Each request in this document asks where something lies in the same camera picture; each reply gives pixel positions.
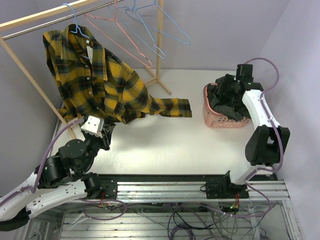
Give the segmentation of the blue hanger yellow shirt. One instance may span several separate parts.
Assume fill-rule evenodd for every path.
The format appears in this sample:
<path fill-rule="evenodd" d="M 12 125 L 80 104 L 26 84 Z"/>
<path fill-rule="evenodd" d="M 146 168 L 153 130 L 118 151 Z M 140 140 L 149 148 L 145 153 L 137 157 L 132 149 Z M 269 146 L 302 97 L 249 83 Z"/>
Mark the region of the blue hanger yellow shirt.
<path fill-rule="evenodd" d="M 71 33 L 73 33 L 73 34 L 80 34 L 80 35 L 82 35 L 86 40 L 89 40 L 90 37 L 87 36 L 87 35 L 85 35 L 85 34 L 82 32 L 82 30 L 81 30 L 81 28 L 79 27 L 79 25 L 78 25 L 77 14 L 76 14 L 76 11 L 74 10 L 74 8 L 73 8 L 70 4 L 68 4 L 68 3 L 63 3 L 62 6 L 67 6 L 68 8 L 71 9 L 71 11 L 72 11 L 72 13 L 73 13 L 73 19 L 74 19 L 74 23 L 75 23 L 75 31 L 71 31 Z"/>

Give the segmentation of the dark green striped shirt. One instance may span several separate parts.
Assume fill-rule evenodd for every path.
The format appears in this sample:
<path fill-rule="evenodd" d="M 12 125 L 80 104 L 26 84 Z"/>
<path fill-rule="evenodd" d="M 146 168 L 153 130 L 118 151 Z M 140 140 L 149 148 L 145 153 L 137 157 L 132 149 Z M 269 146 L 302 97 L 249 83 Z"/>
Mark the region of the dark green striped shirt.
<path fill-rule="evenodd" d="M 216 79 L 215 84 L 208 84 L 206 96 L 210 108 L 227 117 L 228 120 L 239 122 L 244 118 L 251 119 L 250 113 L 236 93 L 227 93 L 227 88 L 235 85 L 234 76 L 226 74 Z"/>

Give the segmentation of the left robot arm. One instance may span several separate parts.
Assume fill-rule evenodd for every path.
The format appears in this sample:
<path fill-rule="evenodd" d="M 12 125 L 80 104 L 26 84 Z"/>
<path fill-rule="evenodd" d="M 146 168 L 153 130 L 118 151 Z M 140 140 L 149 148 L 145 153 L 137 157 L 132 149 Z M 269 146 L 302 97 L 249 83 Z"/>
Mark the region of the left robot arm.
<path fill-rule="evenodd" d="M 0 198 L 0 230 L 10 232 L 67 199 L 96 199 L 106 193 L 90 168 L 99 150 L 110 149 L 115 124 L 105 124 L 100 136 L 83 130 L 84 140 L 72 139 L 44 159 L 18 187 Z"/>

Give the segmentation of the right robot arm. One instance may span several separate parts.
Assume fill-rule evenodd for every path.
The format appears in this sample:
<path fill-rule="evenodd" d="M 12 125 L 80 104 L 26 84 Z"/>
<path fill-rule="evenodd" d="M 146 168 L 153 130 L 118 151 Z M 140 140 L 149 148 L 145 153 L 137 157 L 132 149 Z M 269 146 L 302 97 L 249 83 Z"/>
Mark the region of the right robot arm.
<path fill-rule="evenodd" d="M 271 113 L 262 85 L 254 82 L 253 65 L 239 64 L 235 75 L 227 74 L 215 82 L 219 105 L 214 110 L 235 121 L 248 117 L 254 127 L 245 146 L 245 160 L 229 170 L 220 184 L 221 194 L 231 198 L 256 174 L 273 174 L 281 168 L 290 130 Z"/>

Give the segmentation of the yellow plaid shirt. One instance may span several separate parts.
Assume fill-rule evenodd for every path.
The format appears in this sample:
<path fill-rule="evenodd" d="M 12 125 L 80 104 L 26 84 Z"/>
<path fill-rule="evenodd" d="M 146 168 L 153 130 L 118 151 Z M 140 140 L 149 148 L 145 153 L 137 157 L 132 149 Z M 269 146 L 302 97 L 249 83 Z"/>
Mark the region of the yellow plaid shirt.
<path fill-rule="evenodd" d="M 75 24 L 43 34 L 47 66 L 62 98 L 59 114 L 70 121 L 95 116 L 128 124 L 146 115 L 192 117 L 188 99 L 154 98 L 126 63 Z"/>

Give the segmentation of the blue wire hanger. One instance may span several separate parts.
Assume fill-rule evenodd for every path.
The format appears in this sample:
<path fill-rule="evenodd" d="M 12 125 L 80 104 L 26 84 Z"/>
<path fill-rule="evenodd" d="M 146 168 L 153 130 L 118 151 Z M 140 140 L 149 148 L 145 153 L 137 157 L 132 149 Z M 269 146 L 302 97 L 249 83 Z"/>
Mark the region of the blue wire hanger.
<path fill-rule="evenodd" d="M 159 26 L 155 27 L 153 25 L 148 24 L 144 18 L 142 17 L 142 15 L 140 14 L 141 10 L 145 10 L 151 7 L 155 7 L 157 11 L 159 11 L 158 13 L 158 23 Z M 132 7 L 128 7 L 125 10 L 125 14 L 131 18 L 132 20 L 138 22 L 139 24 L 141 24 L 147 31 L 151 41 L 152 41 L 152 45 L 155 49 L 160 50 L 161 47 L 156 43 L 154 37 L 151 34 L 151 30 L 154 30 L 157 34 L 160 34 L 161 36 L 165 36 L 165 37 L 169 37 L 172 40 L 175 40 L 179 43 L 182 43 L 184 45 L 190 46 L 192 43 L 191 37 L 179 26 L 179 24 L 164 10 L 164 7 L 161 6 L 160 0 L 153 0 L 151 4 L 146 4 L 146 5 L 142 5 L 142 6 L 138 6 L 137 1 L 134 0 L 133 1 L 133 6 Z M 169 20 L 169 22 L 171 22 L 176 30 L 183 35 L 182 38 L 179 38 L 177 36 L 175 36 L 174 34 L 170 34 L 166 31 L 164 31 L 164 18 L 167 18 Z"/>

